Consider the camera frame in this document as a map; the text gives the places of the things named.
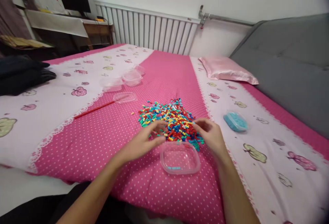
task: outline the blue beads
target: blue beads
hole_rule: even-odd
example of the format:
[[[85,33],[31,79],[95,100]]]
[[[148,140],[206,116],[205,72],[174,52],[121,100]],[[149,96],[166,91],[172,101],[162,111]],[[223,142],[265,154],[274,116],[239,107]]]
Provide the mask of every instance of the blue beads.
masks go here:
[[[247,122],[238,113],[228,112],[224,115],[224,120],[233,131],[243,132],[248,129]]]

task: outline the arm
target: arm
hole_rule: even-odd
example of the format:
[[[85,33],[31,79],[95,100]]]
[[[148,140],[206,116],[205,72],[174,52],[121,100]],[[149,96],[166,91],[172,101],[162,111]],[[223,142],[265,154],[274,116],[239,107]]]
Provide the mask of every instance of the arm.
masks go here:
[[[143,156],[152,148],[163,143],[166,140],[164,136],[156,137],[151,141],[148,140],[148,137],[150,134],[154,134],[153,131],[162,134],[160,129],[166,131],[166,125],[167,123],[164,121],[155,121],[148,127],[143,128],[129,143],[111,158],[97,178],[71,205],[57,224],[95,223],[122,166],[128,161]]]
[[[198,119],[193,127],[204,138],[217,162],[226,223],[260,224],[227,152],[219,125],[209,119]]]

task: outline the wooden desk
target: wooden desk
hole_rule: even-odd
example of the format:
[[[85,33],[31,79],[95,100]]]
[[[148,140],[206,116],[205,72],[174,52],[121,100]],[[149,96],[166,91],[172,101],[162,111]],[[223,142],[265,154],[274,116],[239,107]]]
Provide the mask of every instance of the wooden desk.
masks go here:
[[[33,28],[69,34],[76,50],[78,50],[78,46],[75,44],[72,35],[85,37],[90,50],[93,50],[90,40],[90,36],[93,35],[106,35],[109,37],[111,45],[113,45],[112,33],[114,33],[114,26],[111,23],[32,10],[25,10],[25,13]]]
[[[113,45],[113,38],[112,38],[112,33],[114,32],[113,25],[83,23],[83,26],[85,27],[85,30],[88,35],[88,37],[86,39],[87,39],[89,50],[94,49],[92,42],[90,41],[90,36],[93,36],[93,35],[99,35],[99,36],[106,35],[110,38],[110,44]]]

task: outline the curtain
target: curtain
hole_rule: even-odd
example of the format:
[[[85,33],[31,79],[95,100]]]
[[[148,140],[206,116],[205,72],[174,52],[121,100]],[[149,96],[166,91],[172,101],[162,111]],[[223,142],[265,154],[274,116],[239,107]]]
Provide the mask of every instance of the curtain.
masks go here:
[[[31,39],[31,35],[12,0],[0,0],[0,35]]]

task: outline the radiator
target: radiator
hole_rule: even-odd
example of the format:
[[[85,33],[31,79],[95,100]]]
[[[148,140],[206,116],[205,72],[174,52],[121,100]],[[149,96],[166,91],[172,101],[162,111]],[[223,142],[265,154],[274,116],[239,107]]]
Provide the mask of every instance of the radiator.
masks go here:
[[[95,1],[98,15],[115,28],[114,44],[127,43],[188,55],[200,19]]]

